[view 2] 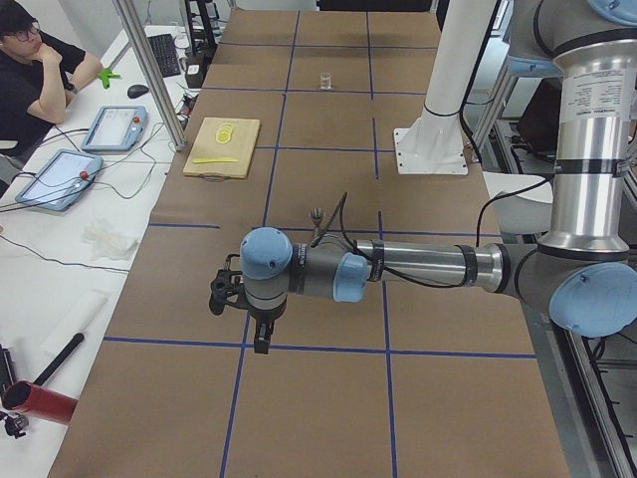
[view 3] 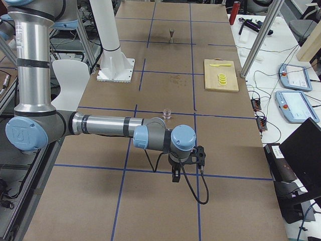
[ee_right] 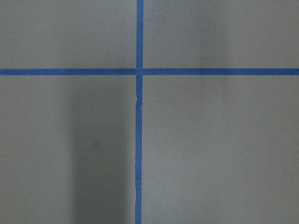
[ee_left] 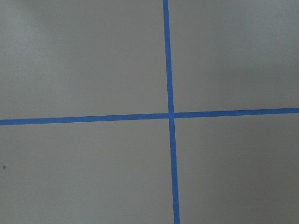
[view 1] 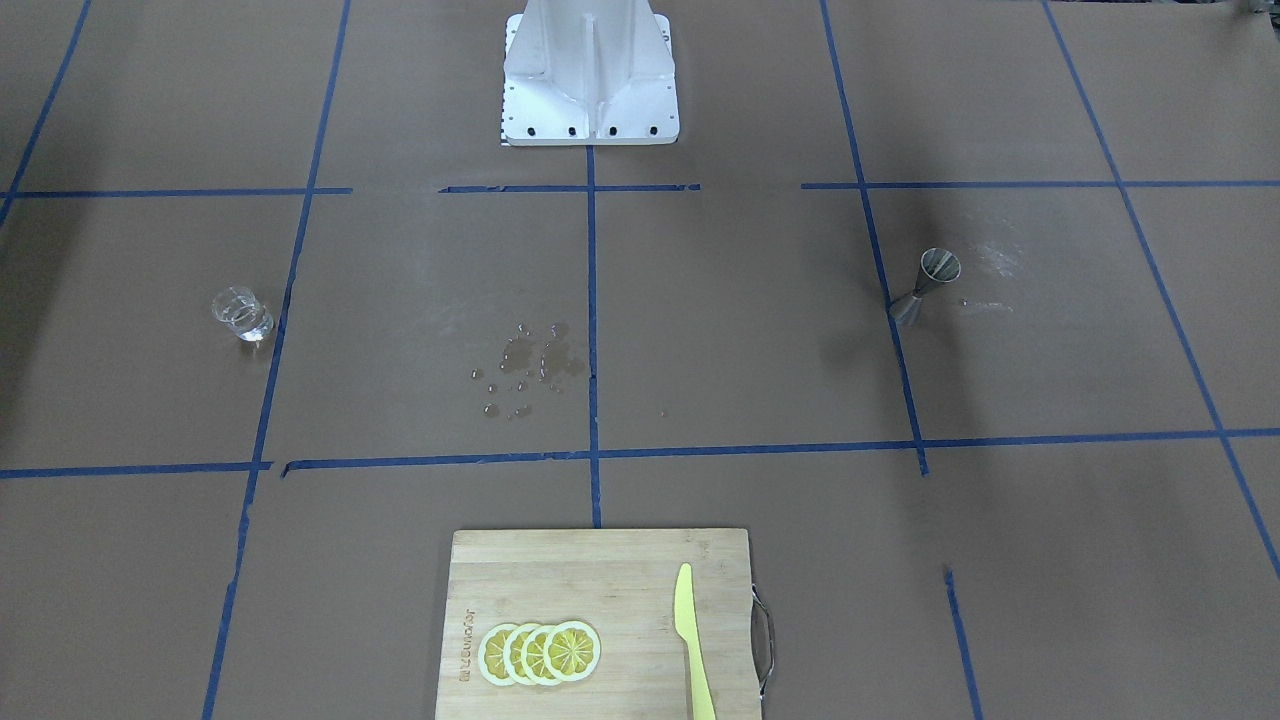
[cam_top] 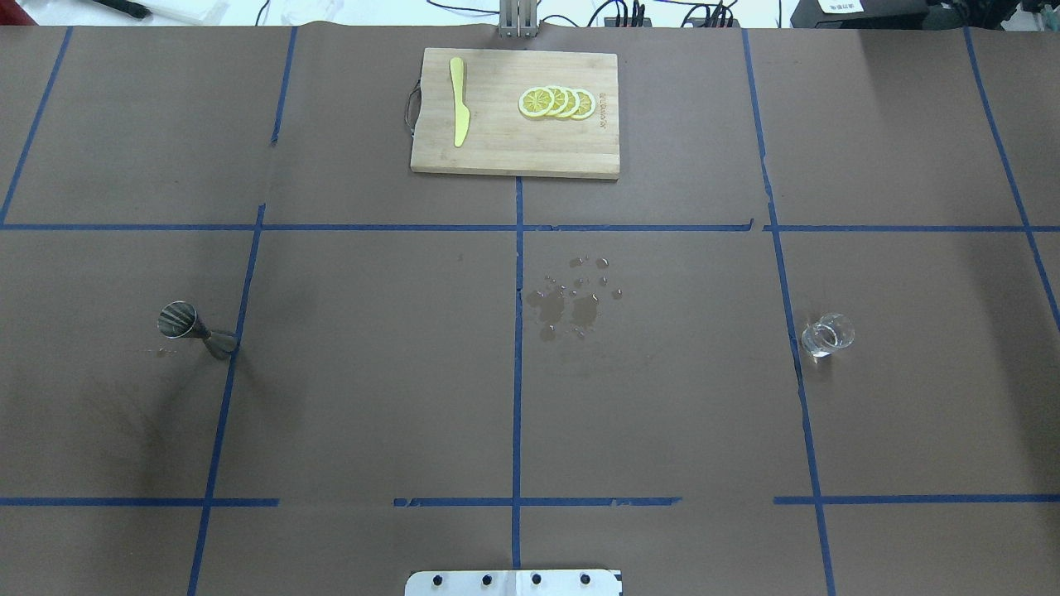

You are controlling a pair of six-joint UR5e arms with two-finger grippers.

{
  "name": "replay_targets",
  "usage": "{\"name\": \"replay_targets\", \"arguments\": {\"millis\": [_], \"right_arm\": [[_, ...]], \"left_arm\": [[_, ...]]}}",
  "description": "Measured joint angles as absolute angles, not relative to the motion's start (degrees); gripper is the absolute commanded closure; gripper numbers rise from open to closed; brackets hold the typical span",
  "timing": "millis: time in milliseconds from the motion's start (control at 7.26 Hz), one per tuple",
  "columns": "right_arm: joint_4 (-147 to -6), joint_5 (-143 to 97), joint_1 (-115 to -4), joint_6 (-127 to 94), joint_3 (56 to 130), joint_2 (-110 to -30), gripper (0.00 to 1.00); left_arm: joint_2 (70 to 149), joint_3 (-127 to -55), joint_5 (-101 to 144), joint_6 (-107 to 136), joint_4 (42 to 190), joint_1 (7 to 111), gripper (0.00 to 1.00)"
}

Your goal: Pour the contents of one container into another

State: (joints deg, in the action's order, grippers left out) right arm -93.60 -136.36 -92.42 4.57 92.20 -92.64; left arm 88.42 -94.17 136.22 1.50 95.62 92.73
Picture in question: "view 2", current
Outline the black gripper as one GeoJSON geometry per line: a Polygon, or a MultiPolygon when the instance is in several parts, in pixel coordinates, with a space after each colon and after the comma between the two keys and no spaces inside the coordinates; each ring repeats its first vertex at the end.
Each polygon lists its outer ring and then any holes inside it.
{"type": "Polygon", "coordinates": [[[254,352],[267,355],[270,350],[271,333],[275,329],[275,319],[249,302],[243,273],[231,267],[232,259],[238,257],[236,253],[227,255],[223,267],[218,270],[215,279],[211,282],[209,309],[215,316],[220,316],[226,307],[247,311],[256,321],[254,352]]]}

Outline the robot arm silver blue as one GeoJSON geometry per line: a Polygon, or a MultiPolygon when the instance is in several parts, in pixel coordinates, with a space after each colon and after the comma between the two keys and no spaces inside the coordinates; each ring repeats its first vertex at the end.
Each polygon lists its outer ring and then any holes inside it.
{"type": "Polygon", "coordinates": [[[324,233],[294,244],[262,227],[243,239],[239,269],[224,267],[211,283],[212,313],[247,311],[259,354],[268,351],[289,295],[355,303],[368,283],[382,280],[506,294],[587,338],[631,324],[636,273],[618,224],[629,170],[636,5],[519,1],[510,59],[521,76],[563,76],[550,223],[536,245],[439,246],[324,233]]]}

